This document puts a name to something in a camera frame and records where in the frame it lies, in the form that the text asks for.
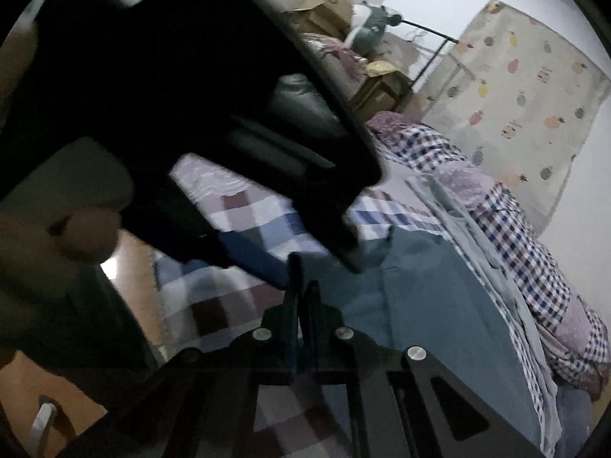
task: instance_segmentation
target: pineapple print curtain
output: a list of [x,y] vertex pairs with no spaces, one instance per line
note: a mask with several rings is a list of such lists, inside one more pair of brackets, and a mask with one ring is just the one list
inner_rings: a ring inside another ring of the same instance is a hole
[[502,181],[540,233],[609,89],[566,39],[491,0],[408,111]]

